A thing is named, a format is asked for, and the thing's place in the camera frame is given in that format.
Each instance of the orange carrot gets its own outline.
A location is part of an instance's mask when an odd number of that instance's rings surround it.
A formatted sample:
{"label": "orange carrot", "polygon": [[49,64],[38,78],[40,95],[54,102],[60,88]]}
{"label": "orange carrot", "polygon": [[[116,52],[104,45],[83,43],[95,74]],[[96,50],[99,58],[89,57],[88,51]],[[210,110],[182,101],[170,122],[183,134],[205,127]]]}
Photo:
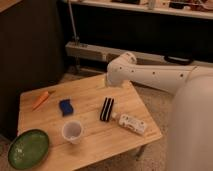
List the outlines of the orange carrot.
{"label": "orange carrot", "polygon": [[39,107],[48,97],[49,97],[49,92],[45,91],[41,94],[41,96],[35,101],[33,104],[33,110],[35,110],[37,107]]}

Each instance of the floor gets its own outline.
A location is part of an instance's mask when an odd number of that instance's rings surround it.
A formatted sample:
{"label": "floor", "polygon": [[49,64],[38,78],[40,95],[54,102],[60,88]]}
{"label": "floor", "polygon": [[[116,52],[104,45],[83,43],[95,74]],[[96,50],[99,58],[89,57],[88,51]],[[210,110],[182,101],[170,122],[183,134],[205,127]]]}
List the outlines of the floor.
{"label": "floor", "polygon": [[[81,70],[78,74],[73,74],[73,69],[67,71],[60,83],[94,76],[100,72],[91,70]],[[149,112],[157,125],[160,127],[163,138],[146,146],[145,151],[139,161],[133,157],[138,149],[114,156],[79,171],[164,171],[166,161],[167,131],[171,101],[173,96],[162,91],[143,87],[134,84],[135,89],[141,99],[146,104]],[[7,163],[7,151],[10,142],[0,136],[0,171],[13,171]]]}

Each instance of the shelf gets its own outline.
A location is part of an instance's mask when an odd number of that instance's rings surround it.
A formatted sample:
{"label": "shelf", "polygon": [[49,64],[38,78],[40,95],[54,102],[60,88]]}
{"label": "shelf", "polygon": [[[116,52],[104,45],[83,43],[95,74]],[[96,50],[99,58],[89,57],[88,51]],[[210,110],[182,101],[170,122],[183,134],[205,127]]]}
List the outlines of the shelf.
{"label": "shelf", "polygon": [[0,13],[10,8],[11,6],[19,3],[21,0],[1,0],[0,1]]}

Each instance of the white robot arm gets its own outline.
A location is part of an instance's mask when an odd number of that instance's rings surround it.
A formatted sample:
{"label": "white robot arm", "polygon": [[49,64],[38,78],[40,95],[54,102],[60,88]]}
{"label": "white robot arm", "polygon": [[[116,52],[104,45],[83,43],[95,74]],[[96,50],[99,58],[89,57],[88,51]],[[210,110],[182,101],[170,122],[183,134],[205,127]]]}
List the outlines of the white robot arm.
{"label": "white robot arm", "polygon": [[202,75],[213,76],[213,69],[200,66],[137,65],[135,55],[125,52],[109,63],[107,85],[118,86],[123,80],[131,80],[175,94],[184,83]]}
{"label": "white robot arm", "polygon": [[167,171],[213,170],[213,68],[143,66],[126,52],[108,65],[107,83],[131,80],[175,94],[169,123]]}

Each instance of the table leg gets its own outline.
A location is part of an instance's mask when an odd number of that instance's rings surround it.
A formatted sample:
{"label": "table leg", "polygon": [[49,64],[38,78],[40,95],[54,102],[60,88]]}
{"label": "table leg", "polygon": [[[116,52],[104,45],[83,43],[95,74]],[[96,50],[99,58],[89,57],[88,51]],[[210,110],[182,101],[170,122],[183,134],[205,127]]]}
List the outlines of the table leg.
{"label": "table leg", "polygon": [[140,149],[139,149],[139,151],[135,155],[137,161],[139,161],[141,155],[143,154],[143,152],[145,150],[145,147],[146,147],[146,145],[141,146]]}

